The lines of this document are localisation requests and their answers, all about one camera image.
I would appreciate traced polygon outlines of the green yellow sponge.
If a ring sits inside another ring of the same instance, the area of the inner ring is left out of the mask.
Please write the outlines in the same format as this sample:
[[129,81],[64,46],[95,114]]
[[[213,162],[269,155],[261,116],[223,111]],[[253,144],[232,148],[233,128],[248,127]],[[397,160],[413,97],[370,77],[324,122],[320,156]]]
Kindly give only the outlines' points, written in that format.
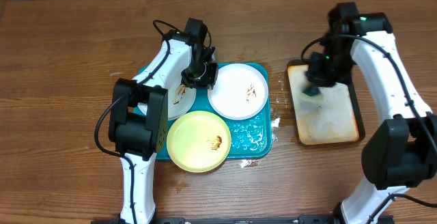
[[302,93],[308,97],[316,97],[321,94],[320,88],[317,86],[308,86],[302,90]]

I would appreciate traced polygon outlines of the white plate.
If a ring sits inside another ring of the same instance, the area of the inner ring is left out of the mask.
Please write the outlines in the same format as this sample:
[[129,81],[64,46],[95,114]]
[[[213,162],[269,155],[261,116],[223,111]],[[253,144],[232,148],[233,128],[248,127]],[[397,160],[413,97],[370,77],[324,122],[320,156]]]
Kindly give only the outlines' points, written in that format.
[[197,90],[181,84],[181,80],[165,84],[168,90],[168,120],[175,120],[188,112],[194,104]]
[[228,64],[218,69],[214,87],[208,90],[212,108],[231,120],[257,115],[268,99],[268,84],[262,73],[248,64]]

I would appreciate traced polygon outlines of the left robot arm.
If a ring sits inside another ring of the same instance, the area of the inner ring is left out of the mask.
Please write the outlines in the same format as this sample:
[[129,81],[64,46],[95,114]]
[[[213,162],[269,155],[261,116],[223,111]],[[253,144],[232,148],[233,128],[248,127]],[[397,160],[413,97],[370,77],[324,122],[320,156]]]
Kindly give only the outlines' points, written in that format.
[[189,18],[183,30],[171,26],[161,37],[161,49],[143,72],[117,80],[103,113],[124,174],[124,203],[116,223],[154,221],[154,163],[167,138],[171,87],[211,89],[218,76],[216,49],[204,44],[210,32],[202,20]]

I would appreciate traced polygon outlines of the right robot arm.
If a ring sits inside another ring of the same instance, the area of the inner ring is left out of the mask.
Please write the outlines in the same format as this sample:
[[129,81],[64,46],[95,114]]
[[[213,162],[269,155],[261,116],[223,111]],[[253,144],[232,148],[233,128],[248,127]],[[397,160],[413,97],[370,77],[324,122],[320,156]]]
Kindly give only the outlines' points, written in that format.
[[335,223],[392,223],[384,210],[436,175],[436,116],[415,89],[384,13],[362,14],[353,2],[328,13],[321,53],[305,60],[307,97],[323,87],[349,84],[358,66],[376,105],[379,127],[363,148],[363,179],[337,205]]

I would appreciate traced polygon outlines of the black baking tray with suds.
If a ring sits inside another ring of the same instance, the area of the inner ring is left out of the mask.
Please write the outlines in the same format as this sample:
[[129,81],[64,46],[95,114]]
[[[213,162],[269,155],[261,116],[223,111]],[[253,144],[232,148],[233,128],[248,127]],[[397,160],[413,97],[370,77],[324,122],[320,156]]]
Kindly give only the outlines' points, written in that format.
[[352,83],[321,87],[320,94],[308,97],[303,89],[307,65],[301,60],[287,64],[298,140],[304,145],[352,143],[365,138],[365,128]]

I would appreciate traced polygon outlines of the teal plastic tray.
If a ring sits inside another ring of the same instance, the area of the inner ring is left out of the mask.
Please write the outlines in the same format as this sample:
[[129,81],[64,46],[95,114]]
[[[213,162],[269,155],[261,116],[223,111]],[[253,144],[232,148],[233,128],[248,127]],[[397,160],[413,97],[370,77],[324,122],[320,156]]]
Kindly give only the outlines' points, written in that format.
[[[227,65],[244,64],[256,69],[265,79],[268,86],[268,72],[257,63],[219,63],[222,68]],[[206,89],[198,89],[195,101],[188,112],[208,111],[218,115],[208,101]],[[246,120],[230,120],[221,117],[231,132],[231,149],[227,159],[262,158],[269,153],[272,147],[272,126],[270,121],[270,98],[267,96],[263,109]],[[156,160],[171,160],[167,151],[167,144],[158,153]]]

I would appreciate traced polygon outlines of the yellow-green plate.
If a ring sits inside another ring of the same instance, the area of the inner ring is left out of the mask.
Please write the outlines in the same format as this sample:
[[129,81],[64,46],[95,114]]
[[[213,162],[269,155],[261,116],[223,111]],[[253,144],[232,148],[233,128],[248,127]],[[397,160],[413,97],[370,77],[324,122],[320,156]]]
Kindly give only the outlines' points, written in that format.
[[231,148],[229,127],[208,111],[193,111],[178,118],[167,135],[170,159],[181,169],[204,173],[221,165]]

